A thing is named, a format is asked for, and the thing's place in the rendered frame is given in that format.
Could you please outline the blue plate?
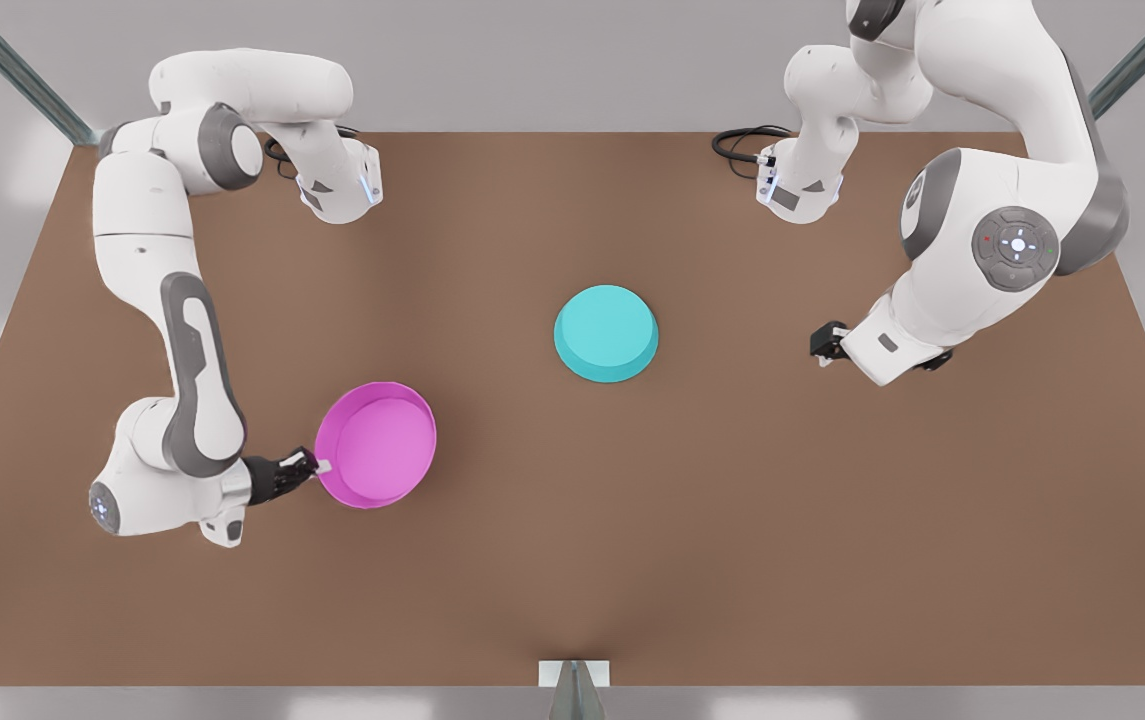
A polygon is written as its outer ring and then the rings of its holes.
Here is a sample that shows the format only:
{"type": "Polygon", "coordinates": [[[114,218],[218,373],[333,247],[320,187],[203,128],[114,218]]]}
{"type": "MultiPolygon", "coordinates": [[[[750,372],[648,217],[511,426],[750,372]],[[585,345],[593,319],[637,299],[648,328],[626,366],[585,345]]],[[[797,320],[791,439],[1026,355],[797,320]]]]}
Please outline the blue plate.
{"type": "Polygon", "coordinates": [[[582,290],[556,314],[555,351],[585,381],[619,383],[648,367],[660,348],[649,304],[617,284],[582,290]]]}

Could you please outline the pink plate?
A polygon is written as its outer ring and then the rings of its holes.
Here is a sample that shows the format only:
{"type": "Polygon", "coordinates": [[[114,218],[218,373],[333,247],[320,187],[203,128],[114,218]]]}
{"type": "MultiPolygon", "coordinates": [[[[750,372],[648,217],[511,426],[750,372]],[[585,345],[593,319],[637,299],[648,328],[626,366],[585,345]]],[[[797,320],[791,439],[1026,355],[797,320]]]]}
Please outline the pink plate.
{"type": "Polygon", "coordinates": [[[353,388],[319,424],[313,454],[331,470],[325,491],[353,509],[381,509],[402,500],[426,477],[439,446],[427,401],[397,382],[353,388]]]}

